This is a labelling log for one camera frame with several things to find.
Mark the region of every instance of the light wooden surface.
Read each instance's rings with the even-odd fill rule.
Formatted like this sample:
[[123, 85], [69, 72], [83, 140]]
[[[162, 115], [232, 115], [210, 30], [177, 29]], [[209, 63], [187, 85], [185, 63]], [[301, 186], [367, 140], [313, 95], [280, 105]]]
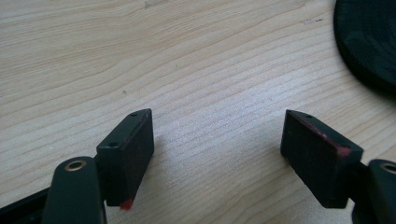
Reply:
[[155, 153], [109, 223], [350, 223], [279, 153], [287, 108], [396, 161], [396, 104], [334, 43], [334, 0], [0, 0], [0, 206], [50, 185], [128, 113]]

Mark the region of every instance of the black clamp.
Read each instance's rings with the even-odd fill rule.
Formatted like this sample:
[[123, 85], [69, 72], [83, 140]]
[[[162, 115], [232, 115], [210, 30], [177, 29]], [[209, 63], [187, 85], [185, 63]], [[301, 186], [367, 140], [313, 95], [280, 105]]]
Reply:
[[2, 223], [106, 223], [108, 206], [130, 209], [154, 152], [151, 110], [128, 115], [96, 148], [62, 162], [50, 188], [0, 210]]
[[323, 207], [355, 202], [354, 223], [396, 223], [396, 163], [361, 163], [363, 149], [311, 115], [286, 112], [280, 147]]

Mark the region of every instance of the screw hole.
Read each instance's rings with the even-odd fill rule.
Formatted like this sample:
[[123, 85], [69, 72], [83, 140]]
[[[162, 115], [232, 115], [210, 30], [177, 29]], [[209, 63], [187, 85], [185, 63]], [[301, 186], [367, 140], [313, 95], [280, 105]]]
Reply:
[[111, 142], [111, 143], [109, 143], [108, 145], [109, 145], [110, 147], [116, 147], [116, 146], [118, 146], [119, 144], [116, 143], [116, 142]]
[[67, 164], [64, 169], [68, 172], [73, 172], [81, 169], [87, 164], [85, 161], [72, 161], [69, 164]]
[[382, 163], [381, 168], [387, 172], [390, 172], [390, 173], [396, 175], [396, 165], [393, 165], [390, 163]]

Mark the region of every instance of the black round object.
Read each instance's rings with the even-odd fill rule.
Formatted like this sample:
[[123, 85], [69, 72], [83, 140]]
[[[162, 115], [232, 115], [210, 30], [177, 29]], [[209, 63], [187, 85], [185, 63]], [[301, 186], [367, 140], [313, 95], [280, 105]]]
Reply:
[[337, 0], [334, 35], [357, 78], [396, 93], [396, 0]]

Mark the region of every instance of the wooden table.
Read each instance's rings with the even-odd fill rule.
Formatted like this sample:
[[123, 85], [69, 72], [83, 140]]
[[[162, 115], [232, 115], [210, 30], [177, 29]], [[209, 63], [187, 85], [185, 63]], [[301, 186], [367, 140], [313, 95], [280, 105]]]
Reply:
[[155, 153], [109, 223], [350, 223], [280, 156], [286, 109], [396, 161], [396, 103], [350, 75], [334, 0], [1, 0], [0, 206], [50, 185], [129, 113]]

